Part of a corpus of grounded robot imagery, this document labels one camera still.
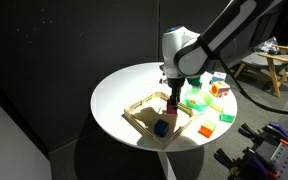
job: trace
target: wooden chair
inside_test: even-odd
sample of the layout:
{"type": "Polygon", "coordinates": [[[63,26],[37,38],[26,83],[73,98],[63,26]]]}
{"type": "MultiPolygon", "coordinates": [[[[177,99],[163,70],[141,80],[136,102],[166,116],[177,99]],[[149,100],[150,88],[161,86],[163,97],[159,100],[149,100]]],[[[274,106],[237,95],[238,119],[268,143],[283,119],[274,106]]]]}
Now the wooden chair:
{"type": "Polygon", "coordinates": [[[275,95],[279,98],[281,97],[279,87],[283,82],[288,82],[288,46],[275,46],[277,46],[280,50],[279,55],[254,52],[243,58],[241,60],[240,67],[235,72],[234,77],[236,78],[245,69],[249,69],[260,74],[265,74],[262,70],[268,70],[270,72],[270,79],[272,80],[274,86],[275,95]]]}

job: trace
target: round white table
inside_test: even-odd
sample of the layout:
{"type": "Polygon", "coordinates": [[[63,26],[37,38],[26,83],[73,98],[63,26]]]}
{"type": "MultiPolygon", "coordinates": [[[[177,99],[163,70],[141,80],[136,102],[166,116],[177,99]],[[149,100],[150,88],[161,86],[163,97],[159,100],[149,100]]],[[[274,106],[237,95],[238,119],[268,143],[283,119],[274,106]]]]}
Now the round white table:
{"type": "MultiPolygon", "coordinates": [[[[90,103],[95,120],[107,134],[132,147],[158,152],[167,178],[175,179],[165,152],[190,150],[209,143],[224,134],[233,122],[220,121],[220,112],[208,107],[165,149],[159,148],[149,139],[143,137],[124,118],[124,108],[157,91],[171,95],[171,88],[167,84],[160,83],[163,72],[159,66],[162,64],[160,62],[138,64],[112,73],[97,85],[90,103]],[[205,120],[212,121],[217,125],[210,138],[198,133],[205,120]]],[[[182,87],[181,102],[184,102],[185,92],[191,88],[186,81],[182,87]]],[[[207,91],[208,83],[203,83],[203,88],[206,88],[207,91]]],[[[232,91],[229,91],[225,97],[213,97],[213,103],[223,107],[225,112],[229,112],[230,115],[236,116],[237,103],[232,91]]]]}

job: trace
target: black cable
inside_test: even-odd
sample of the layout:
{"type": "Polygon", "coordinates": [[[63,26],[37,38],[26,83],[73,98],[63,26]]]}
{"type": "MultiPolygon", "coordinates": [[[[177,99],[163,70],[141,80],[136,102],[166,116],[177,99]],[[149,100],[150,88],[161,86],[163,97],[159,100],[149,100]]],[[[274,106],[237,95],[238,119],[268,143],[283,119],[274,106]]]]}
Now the black cable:
{"type": "Polygon", "coordinates": [[[254,103],[256,106],[264,109],[264,110],[267,110],[267,111],[271,111],[271,112],[275,112],[275,113],[280,113],[280,114],[286,114],[288,115],[288,111],[283,111],[283,110],[279,110],[279,109],[274,109],[274,108],[271,108],[271,107],[268,107],[268,106],[265,106],[257,101],[255,101],[254,99],[252,99],[247,93],[246,91],[243,89],[243,87],[240,85],[240,83],[236,80],[236,78],[234,77],[234,75],[232,74],[232,72],[229,70],[229,68],[226,66],[226,64],[224,63],[224,60],[221,58],[221,56],[219,56],[217,53],[215,53],[214,51],[212,51],[208,45],[205,43],[205,41],[203,40],[203,38],[200,36],[198,38],[199,40],[199,44],[201,45],[201,47],[203,48],[203,50],[208,54],[210,55],[211,54],[211,57],[216,57],[220,63],[222,64],[224,70],[226,71],[227,74],[229,74],[232,79],[233,79],[233,82],[235,83],[235,85],[237,86],[237,88],[239,89],[239,92],[249,101],[251,101],[252,103],[254,103]]]}

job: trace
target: wooden tray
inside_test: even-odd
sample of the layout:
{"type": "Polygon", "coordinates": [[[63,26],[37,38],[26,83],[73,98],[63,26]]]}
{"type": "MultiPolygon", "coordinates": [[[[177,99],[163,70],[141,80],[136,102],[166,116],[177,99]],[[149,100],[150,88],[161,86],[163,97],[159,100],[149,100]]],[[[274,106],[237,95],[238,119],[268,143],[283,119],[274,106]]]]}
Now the wooden tray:
{"type": "Polygon", "coordinates": [[[165,93],[155,92],[124,109],[126,120],[161,149],[172,143],[194,119],[192,109],[183,103],[178,104],[177,115],[166,114],[168,99],[165,93]],[[169,123],[165,137],[154,133],[154,125],[159,119],[169,123]]]}

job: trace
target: blue clamp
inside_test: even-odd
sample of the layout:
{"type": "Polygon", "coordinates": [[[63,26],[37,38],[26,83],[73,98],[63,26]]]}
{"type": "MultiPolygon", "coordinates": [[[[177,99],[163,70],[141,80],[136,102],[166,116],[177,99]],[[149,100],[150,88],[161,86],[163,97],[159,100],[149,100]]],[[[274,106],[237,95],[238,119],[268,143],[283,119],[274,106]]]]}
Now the blue clamp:
{"type": "Polygon", "coordinates": [[[244,162],[247,166],[251,167],[251,169],[258,175],[260,179],[274,179],[279,176],[279,172],[255,151],[247,148],[243,152],[244,162]]]}
{"type": "Polygon", "coordinates": [[[285,129],[283,128],[283,126],[281,126],[279,123],[277,123],[277,122],[270,122],[269,125],[272,126],[272,127],[274,127],[275,129],[277,129],[278,131],[280,131],[282,134],[284,134],[284,135],[288,138],[288,133],[285,131],[285,129]]]}
{"type": "Polygon", "coordinates": [[[263,130],[269,133],[271,136],[273,136],[276,140],[279,140],[281,143],[288,146],[288,137],[275,126],[267,124],[265,125],[263,130]]]}

